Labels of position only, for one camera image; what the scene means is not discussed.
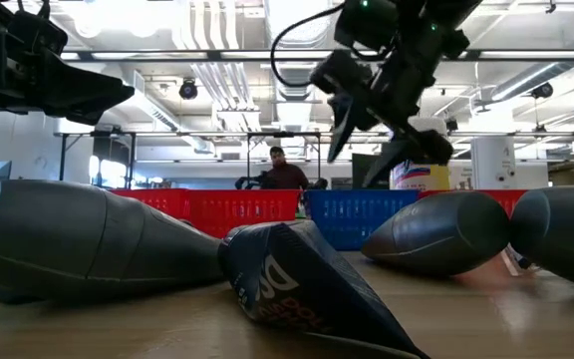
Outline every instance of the red shirt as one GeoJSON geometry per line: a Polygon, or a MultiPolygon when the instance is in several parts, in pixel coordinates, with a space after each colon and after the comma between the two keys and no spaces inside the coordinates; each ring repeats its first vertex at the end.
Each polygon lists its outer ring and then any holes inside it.
{"type": "Polygon", "coordinates": [[[307,177],[298,166],[284,164],[274,167],[267,173],[267,182],[275,189],[305,189],[309,185],[307,177]]]}

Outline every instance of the table surface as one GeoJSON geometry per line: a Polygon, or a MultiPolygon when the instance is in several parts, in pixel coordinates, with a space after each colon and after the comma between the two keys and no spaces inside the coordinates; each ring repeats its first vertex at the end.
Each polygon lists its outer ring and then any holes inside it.
{"type": "MultiPolygon", "coordinates": [[[[432,358],[574,359],[574,284],[500,258],[450,281],[347,258],[432,358]]],[[[227,283],[113,304],[0,304],[0,358],[392,358],[247,320],[227,283]]]]}

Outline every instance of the robotic arm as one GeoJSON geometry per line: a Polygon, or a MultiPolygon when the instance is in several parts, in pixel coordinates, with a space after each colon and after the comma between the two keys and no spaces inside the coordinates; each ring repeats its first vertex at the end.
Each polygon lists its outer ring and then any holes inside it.
{"type": "Polygon", "coordinates": [[[120,79],[66,65],[60,56],[68,36],[49,17],[48,0],[38,15],[13,14],[0,3],[0,111],[43,111],[96,125],[135,90],[120,79]]]}
{"type": "Polygon", "coordinates": [[[394,132],[383,146],[380,159],[365,177],[371,184],[382,173],[405,160],[446,165],[453,148],[435,131],[419,132],[409,124],[418,113],[417,103],[425,88],[433,85],[433,73],[442,58],[457,58],[469,43],[459,24],[481,0],[346,0],[343,4],[302,20],[283,31],[272,44],[272,69],[285,86],[315,85],[333,95],[336,121],[328,161],[342,150],[354,129],[367,131],[382,123],[394,132]],[[286,82],[278,73],[274,52],[280,39],[306,22],[342,11],[334,39],[348,49],[338,49],[312,72],[307,83],[286,82]],[[366,56],[356,50],[360,43],[377,51],[366,56]],[[355,60],[375,61],[375,74],[355,60]]]}

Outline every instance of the ceiling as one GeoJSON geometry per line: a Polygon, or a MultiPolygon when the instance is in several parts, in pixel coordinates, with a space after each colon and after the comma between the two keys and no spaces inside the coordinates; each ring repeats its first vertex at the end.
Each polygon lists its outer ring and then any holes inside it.
{"type": "MultiPolygon", "coordinates": [[[[178,6],[178,2],[183,2],[180,0],[97,0],[97,3],[105,3],[103,8],[105,12],[99,10],[101,7],[93,8],[84,1],[53,0],[52,17],[53,21],[67,30],[70,35],[68,51],[177,50],[179,49],[179,42],[174,41],[174,34],[182,33],[182,31],[184,31],[183,34],[189,34],[190,41],[193,40],[198,48],[201,48],[198,44],[200,42],[198,34],[203,33],[205,37],[205,44],[203,45],[209,49],[217,49],[220,46],[228,48],[231,45],[225,40],[229,34],[226,28],[228,21],[230,21],[226,12],[232,6],[235,8],[234,33],[238,46],[241,49],[257,50],[268,49],[271,45],[267,31],[269,18],[279,18],[280,21],[276,21],[280,24],[287,20],[292,22],[291,19],[297,21],[311,15],[308,11],[316,12],[314,11],[316,6],[324,9],[332,5],[332,0],[309,0],[310,3],[308,4],[315,3],[318,5],[307,5],[303,8],[298,4],[304,4],[304,0],[290,0],[291,7],[274,10],[273,15],[270,11],[270,16],[266,16],[263,6],[281,1],[286,3],[286,0],[187,0],[184,1],[189,5],[188,18],[186,18],[183,17],[178,6]],[[211,13],[212,9],[216,9],[211,7],[214,4],[217,5],[219,12],[217,17],[213,17],[211,13]],[[290,8],[297,8],[299,11],[294,12],[290,8]],[[210,31],[213,30],[212,18],[219,21],[220,32],[217,35],[210,34],[210,31]],[[189,26],[187,26],[187,19],[190,19],[189,26]],[[202,31],[196,25],[201,21],[204,22],[201,26],[202,31]],[[99,27],[99,24],[103,24],[104,28],[93,29],[93,32],[98,32],[96,36],[85,34],[86,26],[88,28],[99,27]],[[142,33],[147,33],[150,29],[151,35],[136,36],[135,28],[141,29],[142,33]]],[[[470,48],[574,49],[574,0],[552,1],[555,3],[556,9],[548,14],[546,13],[550,8],[548,0],[485,0],[464,21],[461,29],[471,42],[470,48]]],[[[24,3],[27,10],[34,11],[38,1],[25,0],[24,3]]],[[[16,10],[14,1],[8,2],[6,6],[16,10]]],[[[272,9],[271,6],[276,7],[278,5],[270,5],[269,9],[272,9]]],[[[332,18],[331,21],[331,24],[322,23],[326,36],[317,42],[311,40],[312,47],[329,49],[335,46],[332,40],[335,18],[332,18]]],[[[304,33],[314,30],[315,27],[308,28],[304,33]]],[[[313,94],[306,98],[305,103],[281,97],[282,93],[276,91],[275,81],[268,65],[268,63],[248,62],[241,65],[243,70],[241,75],[246,78],[248,91],[251,94],[251,99],[247,103],[253,102],[255,107],[254,111],[248,113],[242,122],[239,120],[239,114],[224,113],[225,115],[219,115],[217,113],[213,105],[214,100],[208,89],[204,87],[204,76],[201,78],[200,74],[196,73],[196,66],[191,64],[172,62],[131,63],[126,61],[108,64],[106,67],[102,66],[96,70],[122,76],[128,83],[134,81],[135,72],[139,73],[144,79],[143,98],[147,101],[151,100],[166,116],[179,124],[182,130],[278,130],[284,129],[286,125],[294,125],[293,119],[284,114],[302,112],[307,119],[304,122],[296,122],[296,125],[300,126],[300,130],[329,131],[333,123],[333,113],[326,105],[327,96],[314,90],[313,94]],[[180,85],[185,78],[197,78],[198,96],[193,100],[183,100],[178,94],[180,85]]],[[[460,129],[465,130],[470,117],[476,116],[475,113],[479,110],[476,105],[471,107],[469,99],[491,100],[494,96],[494,89],[504,89],[511,84],[511,81],[512,84],[518,84],[529,76],[532,77],[534,72],[549,65],[519,62],[442,63],[435,72],[436,85],[425,90],[422,96],[420,116],[455,118],[460,129]]],[[[209,74],[211,70],[207,68],[210,66],[209,64],[198,65],[198,67],[203,67],[203,74],[209,74]]],[[[229,88],[229,92],[234,97],[234,101],[240,100],[241,98],[236,96],[235,85],[231,81],[230,73],[227,72],[228,69],[221,64],[214,65],[212,70],[214,70],[212,75],[218,73],[217,76],[222,76],[226,87],[229,88]]],[[[564,116],[574,115],[574,66],[569,71],[558,72],[556,75],[551,76],[548,80],[554,89],[553,96],[548,99],[535,101],[530,97],[522,97],[521,95],[532,89],[532,87],[526,88],[522,84],[517,87],[518,90],[524,88],[521,94],[516,94],[511,99],[503,99],[505,101],[488,105],[488,107],[491,112],[500,107],[509,108],[515,121],[514,130],[530,131],[536,122],[540,122],[556,125],[554,131],[574,131],[574,117],[570,120],[564,120],[564,116]]],[[[153,120],[147,109],[144,110],[143,102],[136,100],[118,106],[112,111],[112,116],[104,117],[103,121],[121,125],[125,130],[167,130],[165,126],[153,120]]],[[[550,143],[555,144],[557,142],[559,142],[558,139],[550,143]]],[[[170,139],[148,139],[143,143],[147,146],[160,144],[169,147],[170,139]]],[[[271,145],[272,143],[272,141],[266,140],[263,145],[271,145]]],[[[561,143],[557,147],[551,146],[549,150],[563,148],[564,141],[561,143]]],[[[171,145],[183,146],[188,144],[185,141],[176,141],[171,145]]],[[[231,146],[231,144],[231,141],[216,143],[217,146],[231,146]]],[[[365,151],[369,152],[372,148],[369,147],[365,151]]]]}

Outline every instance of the person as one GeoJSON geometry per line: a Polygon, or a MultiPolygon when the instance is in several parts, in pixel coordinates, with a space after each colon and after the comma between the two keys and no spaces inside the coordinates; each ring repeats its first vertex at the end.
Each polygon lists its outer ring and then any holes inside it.
{"type": "Polygon", "coordinates": [[[272,189],[307,189],[309,181],[298,166],[288,164],[285,160],[285,152],[279,147],[273,147],[269,150],[273,169],[267,172],[265,177],[266,183],[263,188],[272,189]]]}

